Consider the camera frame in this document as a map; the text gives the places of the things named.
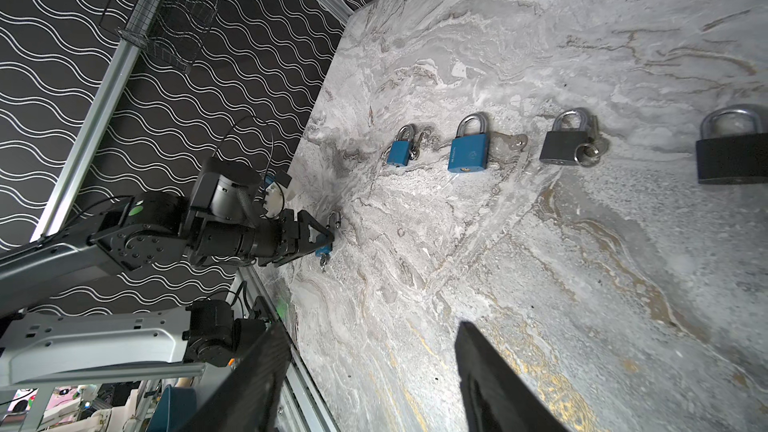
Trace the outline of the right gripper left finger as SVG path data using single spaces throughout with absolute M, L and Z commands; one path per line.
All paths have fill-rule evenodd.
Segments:
M 281 325 L 268 329 L 182 431 L 272 431 L 290 363 L 290 340 Z

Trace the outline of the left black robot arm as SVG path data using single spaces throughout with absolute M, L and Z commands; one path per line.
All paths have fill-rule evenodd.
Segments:
M 138 363 L 226 366 L 264 334 L 223 299 L 139 314 L 54 317 L 31 306 L 69 287 L 156 263 L 275 267 L 329 246 L 333 231 L 307 211 L 270 217 L 256 198 L 264 177 L 208 158 L 190 197 L 146 192 L 1 258 L 1 383 Z

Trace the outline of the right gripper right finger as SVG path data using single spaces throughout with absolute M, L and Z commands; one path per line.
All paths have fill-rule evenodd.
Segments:
M 470 431 L 566 429 L 473 323 L 460 323 L 455 354 Z

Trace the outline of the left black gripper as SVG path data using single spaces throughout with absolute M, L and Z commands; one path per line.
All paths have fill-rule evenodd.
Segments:
M 324 238 L 333 237 L 331 228 L 323 225 L 308 211 L 296 213 L 292 209 L 286 209 L 279 214 L 278 224 L 281 235 L 274 258 L 275 267 L 305 256 L 315 256 L 314 252 L 323 245 Z M 315 240 L 301 243 L 302 237 Z

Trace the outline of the black padlock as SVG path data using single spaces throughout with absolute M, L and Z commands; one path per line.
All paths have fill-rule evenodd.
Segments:
M 575 108 L 555 118 L 544 138 L 539 161 L 590 168 L 601 161 L 608 148 L 608 141 L 599 135 L 597 118 L 584 108 Z
M 747 118 L 751 130 L 735 135 L 717 132 L 718 121 L 728 115 Z M 702 185 L 766 184 L 767 109 L 737 104 L 709 113 L 700 124 L 696 165 Z

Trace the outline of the blue padlock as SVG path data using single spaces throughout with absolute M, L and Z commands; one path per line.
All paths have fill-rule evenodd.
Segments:
M 315 252 L 315 256 L 319 259 L 319 264 L 324 269 L 330 262 L 331 253 L 333 251 L 333 243 L 335 240 L 335 233 L 341 227 L 341 212 L 339 210 L 332 210 L 329 214 L 326 229 L 330 232 L 329 237 L 324 238 L 324 243 Z
M 419 131 L 414 124 L 401 127 L 391 144 L 386 164 L 405 167 L 410 161 L 416 160 L 420 155 L 421 142 L 427 132 L 427 129 Z
M 519 158 L 528 146 L 525 134 L 505 134 L 490 129 L 486 112 L 464 117 L 451 142 L 447 170 L 451 173 L 480 172 L 490 162 L 507 165 Z

